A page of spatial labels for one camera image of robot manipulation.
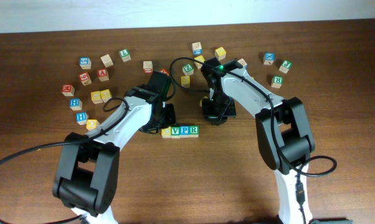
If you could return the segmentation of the yellow C block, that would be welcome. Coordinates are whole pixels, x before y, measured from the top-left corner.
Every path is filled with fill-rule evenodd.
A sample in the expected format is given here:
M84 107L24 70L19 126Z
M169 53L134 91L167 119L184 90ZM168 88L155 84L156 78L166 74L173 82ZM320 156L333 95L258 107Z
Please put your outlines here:
M167 128L163 128L161 130L161 137L162 138L171 138L171 127L168 126Z

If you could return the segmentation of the green V block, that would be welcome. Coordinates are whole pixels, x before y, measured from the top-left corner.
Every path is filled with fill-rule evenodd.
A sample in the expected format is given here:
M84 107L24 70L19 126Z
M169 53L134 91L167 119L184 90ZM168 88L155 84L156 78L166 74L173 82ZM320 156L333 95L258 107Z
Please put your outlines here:
M180 127L171 127L171 137L179 139L181 137Z

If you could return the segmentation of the blue P block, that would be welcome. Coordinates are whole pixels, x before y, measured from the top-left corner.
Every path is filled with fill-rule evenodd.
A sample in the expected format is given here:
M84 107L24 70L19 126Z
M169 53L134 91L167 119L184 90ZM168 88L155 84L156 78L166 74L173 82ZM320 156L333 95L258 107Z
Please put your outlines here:
M190 126L180 126L179 132L181 138L188 138L190 136Z

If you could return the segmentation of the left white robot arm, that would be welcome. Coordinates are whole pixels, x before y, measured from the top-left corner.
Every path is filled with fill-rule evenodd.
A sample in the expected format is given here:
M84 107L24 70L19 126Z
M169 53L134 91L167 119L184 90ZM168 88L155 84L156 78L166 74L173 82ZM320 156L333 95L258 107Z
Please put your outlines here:
M166 104L172 79L153 72L147 84L134 86L99 127L65 138L52 193L77 214L81 223L116 223L111 209L120 151L139 131L157 132L176 120Z

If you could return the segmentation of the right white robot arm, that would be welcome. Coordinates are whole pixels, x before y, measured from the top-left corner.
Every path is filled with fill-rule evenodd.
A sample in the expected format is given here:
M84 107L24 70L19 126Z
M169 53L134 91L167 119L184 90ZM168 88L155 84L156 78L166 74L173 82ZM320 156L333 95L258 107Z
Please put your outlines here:
M279 195L279 223L309 223L313 218L306 195L307 160L315 141L305 107L298 98L284 99L256 82L237 61L206 60L201 73L209 87L202 102L204 119L220 125L236 116L240 103L254 118L259 151L274 171Z

